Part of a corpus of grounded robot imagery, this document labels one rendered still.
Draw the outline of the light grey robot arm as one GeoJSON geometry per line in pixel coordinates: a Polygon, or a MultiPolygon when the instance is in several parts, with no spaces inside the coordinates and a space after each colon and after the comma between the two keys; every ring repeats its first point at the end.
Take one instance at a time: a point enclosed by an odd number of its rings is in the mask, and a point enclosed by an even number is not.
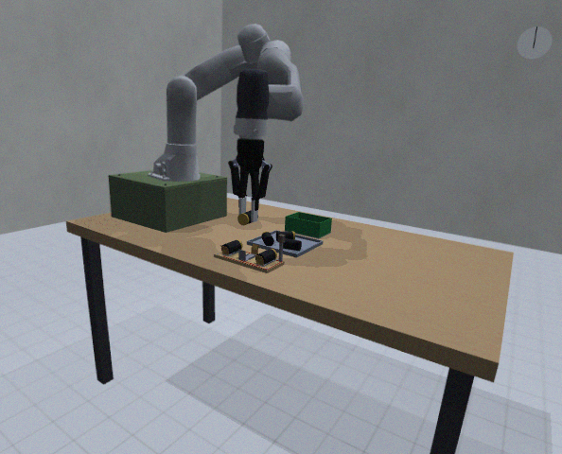
{"type": "Polygon", "coordinates": [[[167,84],[167,144],[148,176],[164,182],[200,179],[196,158],[197,100],[237,77],[239,138],[262,139],[267,136],[268,118],[293,121],[301,115],[304,99],[297,67],[290,62],[289,47],[282,41],[271,42],[262,26],[255,24],[241,29],[237,39],[239,45],[167,84]]]}

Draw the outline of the light blue tray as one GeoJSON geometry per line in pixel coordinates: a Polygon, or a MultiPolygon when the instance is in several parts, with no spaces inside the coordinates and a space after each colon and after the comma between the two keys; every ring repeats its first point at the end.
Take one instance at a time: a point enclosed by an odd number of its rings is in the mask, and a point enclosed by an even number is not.
{"type": "MultiPolygon", "coordinates": [[[[276,232],[281,232],[281,231],[275,230],[271,232],[272,238],[274,239],[274,243],[271,246],[266,246],[261,236],[248,240],[247,245],[253,246],[253,244],[256,244],[256,245],[260,245],[259,248],[261,249],[265,249],[265,250],[275,249],[276,252],[279,253],[279,242],[276,241],[276,232]]],[[[305,236],[299,236],[299,235],[295,235],[295,240],[302,241],[301,250],[294,251],[289,249],[283,249],[283,254],[293,257],[299,257],[302,254],[307,253],[323,244],[322,240],[305,237],[305,236]]]]}

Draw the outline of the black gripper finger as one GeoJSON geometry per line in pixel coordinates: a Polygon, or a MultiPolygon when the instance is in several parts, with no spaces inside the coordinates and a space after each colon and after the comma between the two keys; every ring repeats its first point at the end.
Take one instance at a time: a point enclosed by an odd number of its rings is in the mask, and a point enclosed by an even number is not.
{"type": "Polygon", "coordinates": [[[269,179],[269,173],[272,169],[271,164],[267,164],[265,161],[262,162],[262,172],[259,183],[259,170],[255,172],[254,161],[249,161],[250,176],[252,183],[252,209],[251,209],[251,222],[258,221],[258,208],[259,199],[266,196],[267,184],[269,179]]]}
{"type": "Polygon", "coordinates": [[[240,180],[239,180],[239,171],[238,171],[238,162],[237,159],[228,162],[229,167],[231,168],[231,176],[232,176],[232,186],[233,186],[233,194],[237,195],[238,200],[238,207],[239,213],[243,214],[246,212],[246,200],[247,200],[247,183],[248,183],[248,176],[249,171],[245,172],[245,165],[246,161],[241,160],[240,162],[240,180]]]}

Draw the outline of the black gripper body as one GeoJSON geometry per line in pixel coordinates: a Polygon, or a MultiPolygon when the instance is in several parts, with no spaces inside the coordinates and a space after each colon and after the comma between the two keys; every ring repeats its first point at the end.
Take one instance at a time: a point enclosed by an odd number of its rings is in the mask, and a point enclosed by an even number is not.
{"type": "Polygon", "coordinates": [[[263,157],[264,140],[237,140],[237,162],[240,166],[241,160],[246,161],[245,172],[250,172],[249,161],[254,161],[255,172],[257,172],[262,162],[265,161],[263,157]],[[263,160],[262,160],[263,159],[263,160]]]}

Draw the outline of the black battery with gold end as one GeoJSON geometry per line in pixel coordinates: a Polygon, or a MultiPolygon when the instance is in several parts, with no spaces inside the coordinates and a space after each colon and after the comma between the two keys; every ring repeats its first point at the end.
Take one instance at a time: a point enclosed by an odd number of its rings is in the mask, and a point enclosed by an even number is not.
{"type": "Polygon", "coordinates": [[[272,238],[270,232],[264,232],[261,237],[266,246],[271,246],[274,243],[274,239],[272,238]]]}
{"type": "Polygon", "coordinates": [[[237,252],[238,250],[241,250],[242,247],[243,247],[242,242],[238,239],[234,240],[234,241],[231,241],[229,243],[223,244],[222,246],[225,246],[225,247],[228,248],[229,254],[237,252]]]}
{"type": "Polygon", "coordinates": [[[285,238],[285,242],[283,243],[283,249],[300,251],[301,247],[302,247],[302,241],[300,240],[285,238]]]}
{"type": "Polygon", "coordinates": [[[264,259],[264,264],[266,264],[277,257],[277,252],[275,249],[268,249],[267,251],[259,253],[257,255],[262,256],[264,259]]]}
{"type": "Polygon", "coordinates": [[[251,211],[240,214],[237,217],[237,221],[240,225],[246,225],[246,224],[251,223],[251,211]]]}
{"type": "Polygon", "coordinates": [[[295,233],[292,232],[276,232],[276,241],[278,241],[278,235],[285,235],[285,238],[294,239],[295,240],[295,233]]]}

